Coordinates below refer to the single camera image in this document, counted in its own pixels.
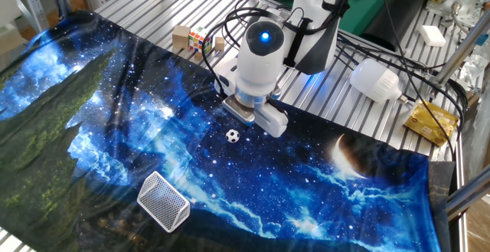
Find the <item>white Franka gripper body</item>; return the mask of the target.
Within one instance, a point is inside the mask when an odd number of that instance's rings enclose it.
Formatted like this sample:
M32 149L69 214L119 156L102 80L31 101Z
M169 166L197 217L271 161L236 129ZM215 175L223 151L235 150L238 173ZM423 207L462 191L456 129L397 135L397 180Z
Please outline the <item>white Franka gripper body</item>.
M240 91L236 86L237 59L234 58L225 64L219 64L214 72L217 74L217 80L214 81L215 89L218 92L222 90L227 95L222 102L224 109L247 126L257 124L272 137L278 138L286 131L289 122L287 112L280 110L278 106L274 106L272 100L279 92L278 87L271 95L257 100L249 99L255 105L246 106L238 100Z

